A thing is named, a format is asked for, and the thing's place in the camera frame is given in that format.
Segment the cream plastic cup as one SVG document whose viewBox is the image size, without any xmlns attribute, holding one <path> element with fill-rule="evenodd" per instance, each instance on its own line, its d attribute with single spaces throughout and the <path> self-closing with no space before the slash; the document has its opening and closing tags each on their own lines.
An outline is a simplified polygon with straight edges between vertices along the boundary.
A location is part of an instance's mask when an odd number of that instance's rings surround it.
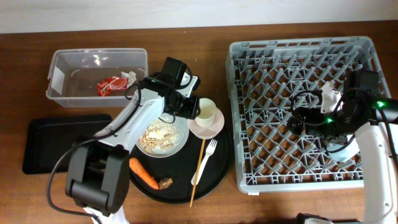
<svg viewBox="0 0 398 224">
<path fill-rule="evenodd" d="M 214 122 L 217 107 L 209 98 L 200 98 L 199 107 L 200 114 L 195 118 L 195 122 L 199 127 L 207 128 Z"/>
</svg>

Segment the white tissue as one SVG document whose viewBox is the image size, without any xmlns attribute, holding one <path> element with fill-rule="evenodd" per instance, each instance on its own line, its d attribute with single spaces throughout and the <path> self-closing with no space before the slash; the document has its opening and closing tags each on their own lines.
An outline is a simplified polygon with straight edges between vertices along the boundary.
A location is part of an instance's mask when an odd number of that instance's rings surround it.
<svg viewBox="0 0 398 224">
<path fill-rule="evenodd" d="M 137 80 L 136 73 L 133 71 L 129 73 L 121 72 L 121 76 L 127 80 L 126 88 L 129 88 Z"/>
</svg>

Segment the blue plastic cup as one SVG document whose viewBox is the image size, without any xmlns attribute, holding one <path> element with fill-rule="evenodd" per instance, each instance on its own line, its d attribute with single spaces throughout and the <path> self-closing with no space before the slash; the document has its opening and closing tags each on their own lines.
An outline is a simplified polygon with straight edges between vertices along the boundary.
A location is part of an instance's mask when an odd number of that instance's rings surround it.
<svg viewBox="0 0 398 224">
<path fill-rule="evenodd" d="M 346 162 L 350 160 L 353 156 L 357 155 L 357 153 L 359 152 L 359 147 L 355 140 L 343 150 L 339 152 L 334 152 L 341 147 L 343 147 L 343 145 L 339 144 L 332 144 L 327 147 L 328 154 L 334 161 Z"/>
</svg>

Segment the red snack wrapper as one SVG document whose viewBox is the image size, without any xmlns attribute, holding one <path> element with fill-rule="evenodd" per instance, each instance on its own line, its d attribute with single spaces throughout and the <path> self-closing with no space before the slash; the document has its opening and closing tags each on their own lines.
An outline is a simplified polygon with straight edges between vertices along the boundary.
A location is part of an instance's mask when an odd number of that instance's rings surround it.
<svg viewBox="0 0 398 224">
<path fill-rule="evenodd" d="M 108 77 L 96 85 L 98 96 L 108 96 L 114 90 L 125 90 L 129 82 L 128 78 Z"/>
</svg>

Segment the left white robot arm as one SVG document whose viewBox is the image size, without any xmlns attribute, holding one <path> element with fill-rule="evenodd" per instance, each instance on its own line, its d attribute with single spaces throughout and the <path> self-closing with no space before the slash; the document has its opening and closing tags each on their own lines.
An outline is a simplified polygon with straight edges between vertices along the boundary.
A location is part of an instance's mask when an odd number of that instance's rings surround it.
<svg viewBox="0 0 398 224">
<path fill-rule="evenodd" d="M 122 205 L 129 190 L 129 155 L 149 125 L 166 113 L 195 119 L 200 78 L 168 57 L 160 72 L 140 81 L 122 112 L 92 139 L 70 150 L 65 193 L 94 223 L 126 223 Z"/>
</svg>

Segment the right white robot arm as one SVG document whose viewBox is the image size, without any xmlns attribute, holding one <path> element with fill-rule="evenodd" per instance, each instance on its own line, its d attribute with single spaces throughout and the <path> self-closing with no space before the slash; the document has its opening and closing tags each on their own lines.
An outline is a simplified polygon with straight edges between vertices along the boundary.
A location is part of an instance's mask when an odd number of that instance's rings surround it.
<svg viewBox="0 0 398 224">
<path fill-rule="evenodd" d="M 382 97 L 379 74 L 369 70 L 347 74 L 342 92 L 326 82 L 310 94 L 321 107 L 291 106 L 288 129 L 339 144 L 329 151 L 336 161 L 347 160 L 344 152 L 356 142 L 364 174 L 364 222 L 397 223 L 397 100 Z"/>
</svg>

